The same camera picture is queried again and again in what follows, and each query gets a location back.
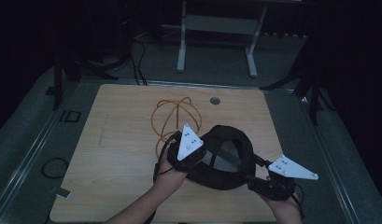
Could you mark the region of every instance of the white tracking marker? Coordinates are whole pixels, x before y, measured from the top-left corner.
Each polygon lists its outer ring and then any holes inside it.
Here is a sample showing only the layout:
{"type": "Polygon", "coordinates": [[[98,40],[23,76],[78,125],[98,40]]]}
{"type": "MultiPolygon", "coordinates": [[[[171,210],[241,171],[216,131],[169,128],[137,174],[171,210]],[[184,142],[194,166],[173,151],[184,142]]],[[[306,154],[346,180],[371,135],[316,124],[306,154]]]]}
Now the white tracking marker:
{"type": "Polygon", "coordinates": [[[187,158],[192,152],[203,145],[203,140],[191,129],[188,123],[184,124],[182,130],[181,143],[179,144],[179,151],[177,160],[182,161],[187,158]]]}
{"type": "Polygon", "coordinates": [[[285,177],[317,180],[318,175],[307,170],[295,161],[282,155],[275,162],[269,165],[268,169],[278,175],[285,177]]]}

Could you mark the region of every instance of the table top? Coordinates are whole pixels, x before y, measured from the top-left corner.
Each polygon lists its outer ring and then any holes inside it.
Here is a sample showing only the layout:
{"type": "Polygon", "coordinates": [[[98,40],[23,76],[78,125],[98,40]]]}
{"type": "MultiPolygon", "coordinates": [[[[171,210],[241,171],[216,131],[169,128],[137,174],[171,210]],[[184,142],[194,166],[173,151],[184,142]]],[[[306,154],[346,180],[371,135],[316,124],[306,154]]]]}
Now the table top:
{"type": "MultiPolygon", "coordinates": [[[[269,161],[281,154],[276,130],[259,90],[103,85],[92,106],[65,175],[50,219],[56,222],[101,222],[118,213],[152,186],[157,156],[155,146],[163,133],[182,129],[184,123],[197,131],[190,114],[201,124],[199,136],[217,124],[233,126],[250,139],[254,153],[269,161]],[[173,105],[161,100],[191,99],[191,106],[170,118],[173,105]],[[210,102],[220,99],[218,105],[210,102]]],[[[267,171],[257,166],[257,176],[267,171]]],[[[157,210],[154,222],[273,221],[271,210],[254,192],[242,186],[215,190],[186,180],[157,210]]]]}

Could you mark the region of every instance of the dark floor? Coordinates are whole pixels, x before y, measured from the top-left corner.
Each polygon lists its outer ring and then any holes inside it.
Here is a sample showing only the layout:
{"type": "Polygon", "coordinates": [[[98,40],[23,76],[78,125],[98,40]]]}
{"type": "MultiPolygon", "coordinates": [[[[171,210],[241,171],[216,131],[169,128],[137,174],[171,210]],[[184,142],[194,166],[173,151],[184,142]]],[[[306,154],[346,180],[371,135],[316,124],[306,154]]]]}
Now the dark floor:
{"type": "MultiPolygon", "coordinates": [[[[251,78],[244,48],[191,39],[185,71],[178,73],[176,32],[168,31],[159,43],[148,35],[137,39],[146,48],[141,70],[149,85],[236,88],[258,88],[285,77],[304,43],[296,37],[262,36],[254,53],[259,75],[251,78]]],[[[137,62],[142,49],[134,44],[137,62]]],[[[45,95],[53,84],[52,69],[41,76],[0,131],[0,223],[51,223],[49,212],[56,197],[51,190],[62,179],[46,178],[41,168],[53,158],[71,160],[99,86],[135,84],[133,71],[129,64],[112,69],[109,73],[120,78],[113,81],[82,70],[79,83],[64,81],[64,101],[57,111],[51,111],[53,97],[45,95]],[[60,122],[64,111],[81,112],[80,121],[60,122]]],[[[284,153],[320,177],[317,182],[298,181],[305,192],[304,223],[382,223],[382,199],[342,120],[319,101],[314,126],[307,116],[307,97],[289,91],[296,84],[297,80],[265,96],[284,153]]],[[[61,175],[64,167],[56,163],[49,172],[61,175]]]]}

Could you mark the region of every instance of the human hand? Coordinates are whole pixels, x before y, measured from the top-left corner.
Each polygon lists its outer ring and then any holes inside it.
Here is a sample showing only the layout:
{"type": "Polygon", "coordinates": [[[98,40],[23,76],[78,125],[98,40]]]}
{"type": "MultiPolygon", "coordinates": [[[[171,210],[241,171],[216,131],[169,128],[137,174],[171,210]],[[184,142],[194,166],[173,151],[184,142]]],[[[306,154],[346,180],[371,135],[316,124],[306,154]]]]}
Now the human hand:
{"type": "MultiPolygon", "coordinates": [[[[295,197],[299,199],[298,193],[295,192],[295,197]]],[[[276,218],[277,224],[300,224],[302,223],[300,207],[292,199],[288,198],[286,201],[272,201],[260,195],[260,197],[267,203],[276,218]]]]}
{"type": "Polygon", "coordinates": [[[181,187],[187,174],[173,168],[173,165],[167,160],[167,151],[165,150],[163,154],[158,175],[152,188],[170,196],[181,187]]]}

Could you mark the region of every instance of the cable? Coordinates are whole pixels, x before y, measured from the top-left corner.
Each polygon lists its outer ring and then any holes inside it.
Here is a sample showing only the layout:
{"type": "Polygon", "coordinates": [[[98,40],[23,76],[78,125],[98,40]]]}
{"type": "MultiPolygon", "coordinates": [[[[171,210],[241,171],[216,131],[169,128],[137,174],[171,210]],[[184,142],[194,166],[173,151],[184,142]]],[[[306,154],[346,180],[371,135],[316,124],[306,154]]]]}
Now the cable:
{"type": "Polygon", "coordinates": [[[147,86],[148,83],[147,83],[147,80],[145,79],[144,75],[142,74],[141,72],[141,62],[142,62],[142,59],[144,58],[144,55],[145,55],[145,45],[141,42],[139,42],[138,40],[134,40],[135,43],[137,44],[140,44],[142,46],[142,53],[141,53],[141,56],[140,56],[140,59],[137,63],[137,65],[135,64],[135,59],[133,57],[133,54],[130,54],[130,61],[132,62],[132,66],[130,66],[132,69],[133,69],[133,72],[134,72],[134,79],[135,81],[137,82],[137,85],[140,85],[139,81],[138,81],[138,76],[140,76],[142,82],[143,82],[143,85],[144,86],[147,86]]]}
{"type": "Polygon", "coordinates": [[[158,140],[158,142],[156,143],[156,146],[155,146],[156,156],[158,156],[158,154],[159,154],[158,153],[158,145],[162,141],[165,142],[165,139],[166,139],[167,135],[174,133],[174,132],[164,133],[164,129],[165,129],[166,125],[167,125],[167,122],[171,118],[171,116],[173,115],[174,111],[177,112],[176,129],[178,130],[178,128],[179,128],[179,126],[178,126],[179,125],[179,109],[180,108],[182,108],[185,112],[187,112],[187,114],[189,114],[191,116],[192,120],[195,122],[196,128],[197,128],[196,133],[199,133],[200,129],[202,128],[202,115],[200,114],[199,110],[191,104],[191,98],[190,97],[184,97],[180,101],[170,101],[170,100],[161,100],[161,101],[159,101],[158,104],[156,105],[156,108],[153,110],[152,115],[150,116],[150,124],[152,126],[153,131],[160,136],[160,138],[159,138],[159,140],[158,140]],[[171,109],[171,111],[168,114],[166,120],[164,121],[162,130],[160,132],[158,132],[156,127],[155,127],[155,125],[154,125],[153,118],[155,116],[156,111],[159,108],[161,108],[163,105],[167,105],[167,104],[173,104],[175,106],[171,109]],[[188,108],[186,108],[183,104],[190,106],[191,108],[193,108],[197,112],[197,114],[199,115],[200,123],[195,118],[195,116],[188,110],[188,108]]]}
{"type": "Polygon", "coordinates": [[[168,144],[170,144],[171,141],[173,141],[176,137],[178,137],[179,135],[181,135],[181,132],[175,132],[174,134],[172,134],[168,140],[164,143],[163,147],[162,147],[162,151],[161,151],[161,154],[159,155],[159,159],[158,159],[158,162],[155,164],[155,170],[153,171],[153,182],[155,182],[156,178],[158,177],[158,175],[163,175],[169,171],[171,171],[174,167],[171,167],[170,169],[166,170],[166,171],[163,171],[161,173],[158,173],[159,172],[159,169],[161,168],[161,162],[162,162],[162,159],[163,159],[163,155],[164,155],[164,152],[165,150],[167,149],[168,147],[168,144]]]}

